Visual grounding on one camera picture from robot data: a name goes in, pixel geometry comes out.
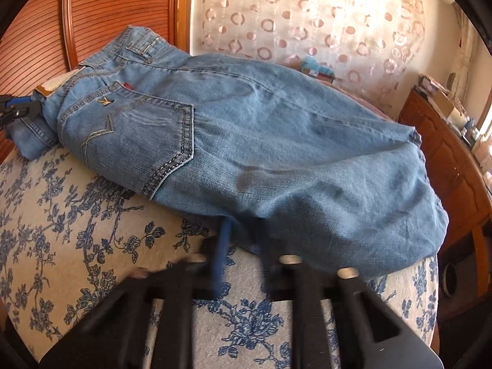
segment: blue floral pattern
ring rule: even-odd
[[[0,166],[0,298],[40,359],[134,267],[158,270],[196,251],[215,228],[182,219],[53,149],[28,162],[13,152]],[[197,300],[196,359],[207,366],[290,366],[289,303],[271,303],[257,258],[231,246],[220,298]],[[437,260],[427,258],[368,286],[428,344],[437,310]],[[149,320],[146,366],[162,301]],[[338,339],[323,302],[334,368]]]

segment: bolt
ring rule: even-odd
[[[303,260],[298,255],[281,255],[279,261],[284,265],[295,265],[300,264]]]
[[[352,279],[360,275],[360,272],[355,268],[342,268],[339,269],[336,274],[341,279]]]
[[[207,257],[203,254],[191,254],[188,257],[186,257],[186,261],[190,262],[191,264],[201,264],[207,260]]]

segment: denim fabric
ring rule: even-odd
[[[415,129],[302,73],[191,57],[139,27],[80,65],[48,98],[33,93],[42,116],[8,127],[25,157],[58,139],[89,168],[159,204],[266,218],[269,236],[328,271],[394,272],[443,242],[448,217]]]

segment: curtain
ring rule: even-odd
[[[452,73],[455,73],[451,97],[455,97],[461,102],[464,101],[468,88],[468,76],[471,63],[475,56],[478,45],[478,33],[465,13],[456,3],[454,8],[457,11],[458,22],[462,29],[462,36],[458,52],[454,58]]]
[[[281,65],[312,56],[334,84],[382,105],[425,35],[421,0],[196,0],[193,54],[220,51]]]

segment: box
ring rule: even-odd
[[[446,119],[448,119],[459,130],[464,128],[467,122],[466,116],[456,109],[451,100],[446,97],[441,90],[437,90],[432,99],[441,109]]]

